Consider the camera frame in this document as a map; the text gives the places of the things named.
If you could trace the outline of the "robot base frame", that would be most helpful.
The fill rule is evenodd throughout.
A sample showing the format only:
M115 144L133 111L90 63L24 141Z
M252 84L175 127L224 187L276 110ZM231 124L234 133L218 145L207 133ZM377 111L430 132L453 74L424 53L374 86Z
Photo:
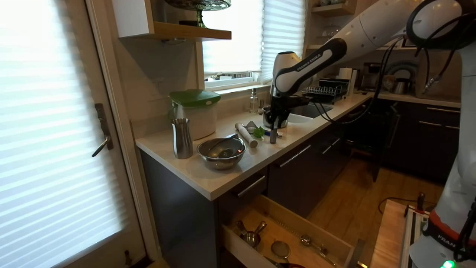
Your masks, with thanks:
M476 268L476 260L456 260L450 248L424 233L429 217L429 211L405 208L399 268Z

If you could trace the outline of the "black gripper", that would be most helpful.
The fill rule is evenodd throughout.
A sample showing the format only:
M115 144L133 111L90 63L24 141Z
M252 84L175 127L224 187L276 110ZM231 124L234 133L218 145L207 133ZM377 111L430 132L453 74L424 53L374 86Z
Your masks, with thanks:
M264 120L271 129L283 126L289 112L298 105L297 98L273 96L271 104L265 107Z

